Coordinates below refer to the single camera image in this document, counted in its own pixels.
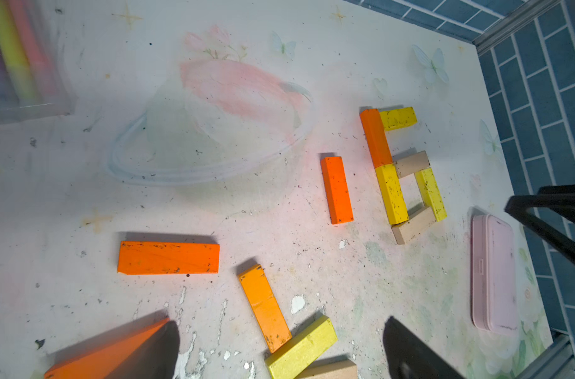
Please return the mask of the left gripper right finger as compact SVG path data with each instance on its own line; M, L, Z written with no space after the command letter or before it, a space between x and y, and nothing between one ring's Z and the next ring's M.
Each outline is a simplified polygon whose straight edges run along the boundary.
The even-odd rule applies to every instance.
M385 323L382 340L391 378L463 378L395 317Z

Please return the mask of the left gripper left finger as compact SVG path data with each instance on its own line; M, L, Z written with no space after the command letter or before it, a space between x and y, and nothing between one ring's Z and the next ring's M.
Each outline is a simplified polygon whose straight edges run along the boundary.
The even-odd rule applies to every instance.
M178 325L170 321L107 375L107 378L173 378L179 346Z

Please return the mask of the amber orange block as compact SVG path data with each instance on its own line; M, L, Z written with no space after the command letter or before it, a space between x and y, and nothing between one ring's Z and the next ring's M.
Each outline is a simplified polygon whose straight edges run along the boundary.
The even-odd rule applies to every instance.
M290 339L291 331L260 265L239 274L247 300L262 331L269 352L273 354Z

